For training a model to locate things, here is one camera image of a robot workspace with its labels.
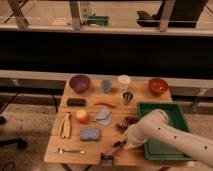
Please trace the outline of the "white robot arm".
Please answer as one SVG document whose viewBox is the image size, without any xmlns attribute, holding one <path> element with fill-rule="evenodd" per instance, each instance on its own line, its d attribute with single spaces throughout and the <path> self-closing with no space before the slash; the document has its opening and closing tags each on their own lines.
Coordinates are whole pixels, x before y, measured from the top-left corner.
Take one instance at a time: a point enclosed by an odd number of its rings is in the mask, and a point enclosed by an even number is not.
<svg viewBox="0 0 213 171">
<path fill-rule="evenodd" d="M 139 147 L 152 138 L 213 168 L 213 140 L 173 128 L 168 121 L 166 112 L 152 110 L 127 128 L 126 149 Z"/>
</svg>

